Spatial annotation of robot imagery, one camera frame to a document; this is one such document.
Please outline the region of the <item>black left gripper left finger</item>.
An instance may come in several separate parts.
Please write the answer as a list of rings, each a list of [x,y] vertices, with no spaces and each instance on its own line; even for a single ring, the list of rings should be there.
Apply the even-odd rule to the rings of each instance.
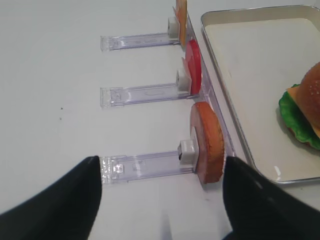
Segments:
[[[100,159],[90,156],[55,183],[0,215],[2,240],[86,240],[102,198]]]

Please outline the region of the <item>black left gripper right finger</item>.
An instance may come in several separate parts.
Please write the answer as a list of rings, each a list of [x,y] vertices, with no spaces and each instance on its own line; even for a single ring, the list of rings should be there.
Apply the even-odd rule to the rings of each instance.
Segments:
[[[226,240],[318,240],[320,212],[288,194],[235,156],[228,156],[223,203]]]

